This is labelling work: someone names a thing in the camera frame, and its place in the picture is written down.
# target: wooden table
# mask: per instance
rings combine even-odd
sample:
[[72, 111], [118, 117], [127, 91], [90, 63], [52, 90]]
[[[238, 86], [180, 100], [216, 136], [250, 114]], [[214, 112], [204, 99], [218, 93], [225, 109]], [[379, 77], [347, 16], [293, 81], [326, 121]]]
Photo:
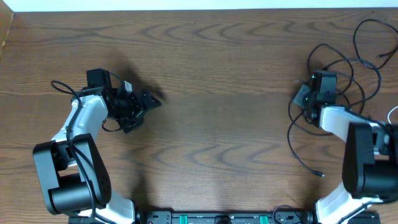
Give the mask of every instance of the wooden table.
[[[66, 223], [44, 206], [32, 150], [70, 113], [70, 96], [50, 81], [79, 90], [86, 70], [100, 67], [164, 96], [140, 129], [99, 132], [113, 189], [124, 197], [174, 210], [311, 206], [341, 182], [345, 145], [294, 128], [293, 147], [326, 177], [309, 173], [287, 145], [287, 103], [309, 76], [310, 51], [326, 42], [354, 57], [354, 28], [367, 18], [398, 27], [396, 9], [17, 13], [0, 65], [1, 222]], [[380, 64], [374, 56], [393, 48], [396, 36], [372, 24], [361, 30], [363, 58]], [[322, 49], [312, 64], [338, 58]], [[369, 96], [376, 75], [354, 67]], [[386, 120], [398, 102], [397, 71], [395, 55], [365, 115]], [[348, 96], [358, 98], [358, 88]], [[383, 223], [396, 223], [398, 203], [374, 208]]]

